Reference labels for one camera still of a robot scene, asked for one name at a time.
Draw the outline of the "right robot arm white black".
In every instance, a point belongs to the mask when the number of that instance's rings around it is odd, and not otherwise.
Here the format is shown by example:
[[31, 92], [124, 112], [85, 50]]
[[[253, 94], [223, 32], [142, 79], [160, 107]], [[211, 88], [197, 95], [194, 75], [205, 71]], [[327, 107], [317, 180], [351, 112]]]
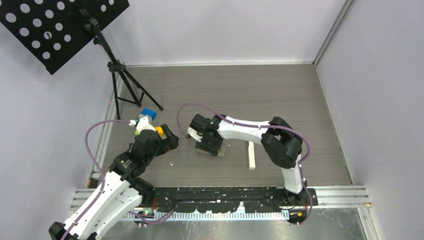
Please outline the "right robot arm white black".
[[270, 160], [281, 168], [287, 202], [299, 205], [306, 199], [299, 167], [303, 140], [291, 130], [285, 120], [276, 116], [271, 121], [254, 122], [226, 115], [206, 118], [196, 114], [187, 134], [196, 140], [197, 150], [215, 157], [222, 153], [224, 140], [241, 140], [262, 146]]

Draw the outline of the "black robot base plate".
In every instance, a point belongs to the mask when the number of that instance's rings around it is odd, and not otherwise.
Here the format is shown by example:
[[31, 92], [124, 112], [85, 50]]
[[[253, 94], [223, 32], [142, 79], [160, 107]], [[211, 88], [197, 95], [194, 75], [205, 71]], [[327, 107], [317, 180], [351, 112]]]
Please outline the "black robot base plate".
[[289, 196], [281, 187], [155, 187], [144, 197], [139, 208], [167, 213], [234, 213], [244, 208], [246, 213], [276, 213], [281, 209], [319, 204], [314, 188], [309, 188], [301, 197]]

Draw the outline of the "white slim remote control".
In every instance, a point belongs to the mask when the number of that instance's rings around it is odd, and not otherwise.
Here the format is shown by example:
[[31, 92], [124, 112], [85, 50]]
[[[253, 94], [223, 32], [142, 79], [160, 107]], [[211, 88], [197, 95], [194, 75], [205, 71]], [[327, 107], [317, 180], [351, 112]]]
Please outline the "white slim remote control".
[[255, 148], [252, 141], [248, 142], [248, 169], [256, 169], [256, 158], [255, 158]]

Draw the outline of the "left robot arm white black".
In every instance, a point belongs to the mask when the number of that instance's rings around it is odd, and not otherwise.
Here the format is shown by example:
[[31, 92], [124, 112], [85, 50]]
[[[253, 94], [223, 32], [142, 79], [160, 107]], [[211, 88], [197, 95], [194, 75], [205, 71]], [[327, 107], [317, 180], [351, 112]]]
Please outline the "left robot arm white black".
[[179, 146], [179, 138], [166, 124], [148, 124], [126, 151], [115, 157], [100, 185], [64, 222], [54, 222], [48, 233], [53, 240], [101, 240], [128, 212], [148, 207], [154, 187], [140, 176], [155, 157]]

